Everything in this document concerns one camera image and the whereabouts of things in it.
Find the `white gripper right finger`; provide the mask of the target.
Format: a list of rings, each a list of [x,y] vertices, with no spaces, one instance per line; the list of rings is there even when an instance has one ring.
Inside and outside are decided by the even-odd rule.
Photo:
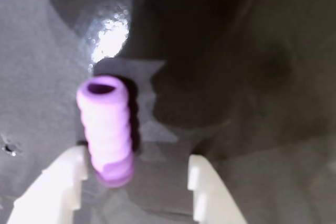
[[[201,155],[190,155],[187,178],[187,188],[193,193],[195,222],[247,223],[225,183],[208,159]]]

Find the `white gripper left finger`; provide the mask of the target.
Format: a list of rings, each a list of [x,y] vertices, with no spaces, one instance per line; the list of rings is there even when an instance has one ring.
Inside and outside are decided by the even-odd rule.
[[[82,182],[86,179],[86,147],[67,149],[14,201],[8,223],[73,223],[74,212],[81,208]]]

